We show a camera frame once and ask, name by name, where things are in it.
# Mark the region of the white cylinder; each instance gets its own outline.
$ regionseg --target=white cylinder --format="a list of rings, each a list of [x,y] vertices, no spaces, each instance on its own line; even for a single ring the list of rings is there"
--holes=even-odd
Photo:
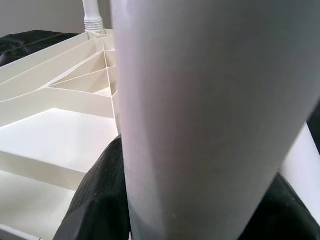
[[[320,1],[114,0],[133,240],[236,240],[320,89]]]
[[[82,2],[85,31],[101,33],[104,30],[104,21],[99,12],[98,0],[82,0]]]
[[[280,169],[320,224],[320,155],[305,123]]]

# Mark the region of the white paper structure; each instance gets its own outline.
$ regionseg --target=white paper structure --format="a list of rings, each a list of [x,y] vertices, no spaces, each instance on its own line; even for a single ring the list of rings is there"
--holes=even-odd
[[[113,38],[86,32],[0,68],[0,239],[52,239],[119,135]]]

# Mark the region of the white plastic post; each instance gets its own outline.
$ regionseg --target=white plastic post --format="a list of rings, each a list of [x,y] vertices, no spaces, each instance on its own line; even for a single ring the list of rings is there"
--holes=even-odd
[[[85,31],[101,33],[104,30],[104,21],[99,12],[98,0],[82,0],[82,2]]]
[[[319,98],[320,1],[113,0],[133,240],[236,240]]]
[[[320,224],[320,155],[305,123],[280,169]]]

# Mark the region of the white tube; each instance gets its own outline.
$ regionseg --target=white tube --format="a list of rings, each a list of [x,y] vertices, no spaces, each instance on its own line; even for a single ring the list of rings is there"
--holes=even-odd
[[[82,0],[84,8],[84,26],[86,32],[100,33],[104,30],[104,21],[99,12],[98,0]]]
[[[280,172],[320,224],[320,155],[306,123]]]
[[[236,240],[320,89],[320,1],[114,0],[133,240]]]

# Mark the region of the grey wall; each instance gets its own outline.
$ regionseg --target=grey wall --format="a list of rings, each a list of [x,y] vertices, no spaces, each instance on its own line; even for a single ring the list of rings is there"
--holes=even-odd
[[[111,27],[109,0],[99,0],[106,28]],[[31,30],[84,32],[82,0],[0,0],[0,37]]]

